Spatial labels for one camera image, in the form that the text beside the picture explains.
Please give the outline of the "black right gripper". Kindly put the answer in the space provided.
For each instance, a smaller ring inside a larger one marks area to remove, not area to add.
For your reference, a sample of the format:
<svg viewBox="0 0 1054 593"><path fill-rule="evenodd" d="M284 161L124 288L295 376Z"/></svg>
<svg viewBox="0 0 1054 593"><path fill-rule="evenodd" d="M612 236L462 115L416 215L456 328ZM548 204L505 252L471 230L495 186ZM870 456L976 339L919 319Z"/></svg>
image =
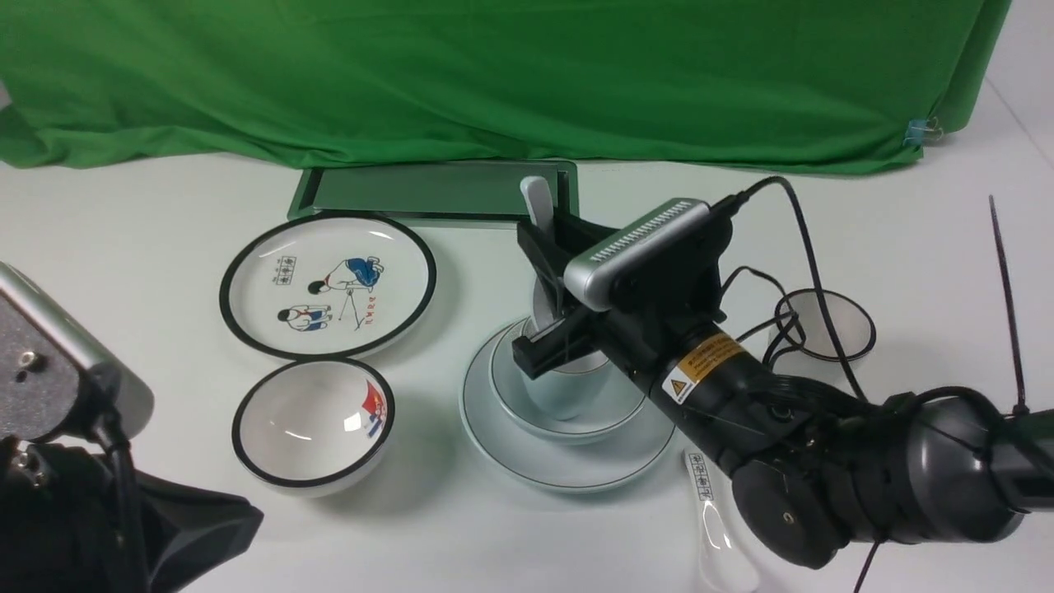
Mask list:
<svg viewBox="0 0 1054 593"><path fill-rule="evenodd" d="M602 353L639 388L658 386L674 368L675 354L688 352L701 336L716 332L720 311L719 259L733 237L728 217L705 217L658 237L652 250L618 266L613 285L603 289L609 305L596 311L570 293L570 260L594 244L594 224L557 210L553 231L527 219L518 222L518 245L541 280L560 285L564 319L534 337L513 340L513 362L528 379Z"/></svg>

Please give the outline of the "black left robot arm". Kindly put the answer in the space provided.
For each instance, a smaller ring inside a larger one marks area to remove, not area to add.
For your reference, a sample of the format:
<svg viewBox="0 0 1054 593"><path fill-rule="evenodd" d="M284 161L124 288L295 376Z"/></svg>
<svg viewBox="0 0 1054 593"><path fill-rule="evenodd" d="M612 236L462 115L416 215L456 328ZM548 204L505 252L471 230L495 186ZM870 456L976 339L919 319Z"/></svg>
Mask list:
<svg viewBox="0 0 1054 593"><path fill-rule="evenodd" d="M264 512L232 494L136 473L147 592L180 592L240 556ZM4 592L132 592L133 551L105 457L2 440Z"/></svg>

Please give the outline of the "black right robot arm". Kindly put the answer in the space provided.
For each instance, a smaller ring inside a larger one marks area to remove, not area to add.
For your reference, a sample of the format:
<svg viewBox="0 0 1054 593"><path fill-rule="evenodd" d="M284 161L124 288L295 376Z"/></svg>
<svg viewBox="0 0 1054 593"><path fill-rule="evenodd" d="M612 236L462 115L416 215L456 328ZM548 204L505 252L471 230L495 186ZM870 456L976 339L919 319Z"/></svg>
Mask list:
<svg viewBox="0 0 1054 593"><path fill-rule="evenodd" d="M777 374L723 331L733 215L520 222L557 327L520 339L516 364L535 379L602 353L730 478L743 521L788 564L821 569L851 541L995 543L1052 510L1050 410L1006 417L962 386L876 406Z"/></svg>

